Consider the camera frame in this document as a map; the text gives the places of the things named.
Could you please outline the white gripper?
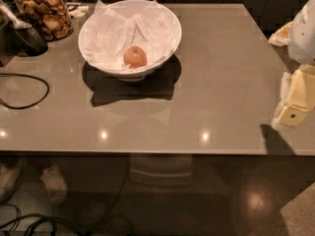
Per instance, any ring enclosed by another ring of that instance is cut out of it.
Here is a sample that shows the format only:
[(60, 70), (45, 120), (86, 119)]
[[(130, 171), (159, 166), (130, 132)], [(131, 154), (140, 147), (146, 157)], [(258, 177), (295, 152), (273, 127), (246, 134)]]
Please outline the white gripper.
[(291, 59), (309, 65), (283, 73), (273, 128), (296, 127), (315, 108), (315, 0), (308, 0), (293, 19), (287, 47)]

